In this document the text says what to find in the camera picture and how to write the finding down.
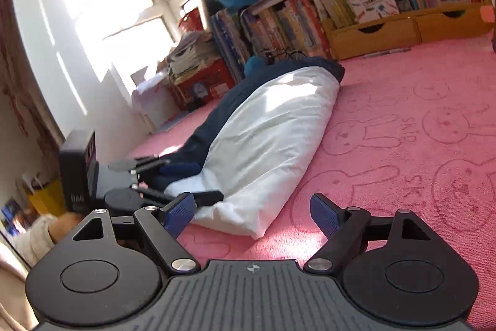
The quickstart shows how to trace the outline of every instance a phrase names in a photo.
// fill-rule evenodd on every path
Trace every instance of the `white pillow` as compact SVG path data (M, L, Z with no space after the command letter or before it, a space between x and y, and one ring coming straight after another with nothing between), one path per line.
M200 174L165 193L220 190L193 222L258 239L302 179L320 144L339 91L327 70L305 67L259 87L229 117L210 145Z

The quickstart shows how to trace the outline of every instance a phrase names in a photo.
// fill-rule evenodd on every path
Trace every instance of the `silver bolt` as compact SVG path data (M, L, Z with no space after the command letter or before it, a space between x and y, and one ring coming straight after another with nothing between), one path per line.
M308 268L314 271L329 271L332 268L332 262L325 258L312 258L308 261Z
M179 258L172 262L172 268L181 272L191 271L196 265L197 263L190 258Z

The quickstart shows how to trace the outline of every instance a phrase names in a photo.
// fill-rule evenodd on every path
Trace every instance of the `rabbit pattern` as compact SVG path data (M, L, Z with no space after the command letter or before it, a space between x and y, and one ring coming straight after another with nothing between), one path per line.
M477 272L470 324L496 328L496 55L483 51L481 41L344 61L322 143L265 236L254 241L192 225L179 241L202 263L302 264L326 241L309 213L314 192L377 216L409 208Z

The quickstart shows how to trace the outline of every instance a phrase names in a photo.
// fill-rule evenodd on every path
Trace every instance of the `bookshelf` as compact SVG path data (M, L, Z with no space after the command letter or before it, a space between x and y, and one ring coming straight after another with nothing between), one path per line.
M245 9L236 24L246 34L251 54L269 53L277 60L296 50L342 60L482 35L494 27L480 14L481 6L490 4L490 0L260 0ZM240 66L246 51L241 54Z

